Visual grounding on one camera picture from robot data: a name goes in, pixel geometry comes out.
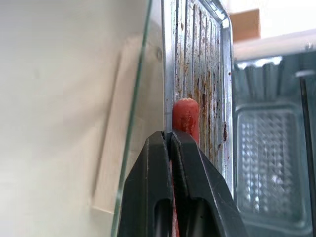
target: glass pane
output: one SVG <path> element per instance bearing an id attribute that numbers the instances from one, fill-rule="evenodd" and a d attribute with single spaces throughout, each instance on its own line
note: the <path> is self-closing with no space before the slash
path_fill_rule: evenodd
<path id="1" fill-rule="evenodd" d="M 126 177 L 137 160 L 146 138 L 155 131 L 163 130 L 163 64 L 160 1 L 148 0 L 147 11 L 112 223 L 111 236 L 113 237 L 118 232 L 121 199 Z"/>

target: baking tray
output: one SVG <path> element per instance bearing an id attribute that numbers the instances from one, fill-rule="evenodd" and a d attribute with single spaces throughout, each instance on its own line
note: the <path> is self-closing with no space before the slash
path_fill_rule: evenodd
<path id="1" fill-rule="evenodd" d="M 164 129 L 173 103 L 200 105 L 199 147 L 233 192 L 232 30 L 218 0 L 162 0 Z"/>
<path id="2" fill-rule="evenodd" d="M 305 54 L 237 62 L 234 68 L 234 199 L 251 236 L 311 236 L 300 79 Z"/>

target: red sausage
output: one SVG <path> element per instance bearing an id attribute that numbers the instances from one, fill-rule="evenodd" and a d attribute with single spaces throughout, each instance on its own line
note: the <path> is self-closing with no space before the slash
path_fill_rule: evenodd
<path id="1" fill-rule="evenodd" d="M 198 114 L 199 106 L 194 99 L 184 98 L 173 105 L 172 128 L 190 134 L 197 144 L 199 142 Z"/>

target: corrugated metal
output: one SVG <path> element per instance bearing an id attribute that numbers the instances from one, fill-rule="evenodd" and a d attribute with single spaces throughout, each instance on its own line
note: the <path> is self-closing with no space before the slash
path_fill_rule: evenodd
<path id="1" fill-rule="evenodd" d="M 217 0 L 163 2 L 165 130 L 172 129 L 173 102 L 194 98 L 199 146 L 233 190 L 230 20 Z"/>

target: cardboard box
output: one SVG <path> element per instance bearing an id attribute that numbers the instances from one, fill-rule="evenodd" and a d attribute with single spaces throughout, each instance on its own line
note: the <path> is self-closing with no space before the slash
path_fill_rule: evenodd
<path id="1" fill-rule="evenodd" d="M 233 25 L 233 41 L 252 40 L 260 38 L 259 9 L 231 14 Z"/>

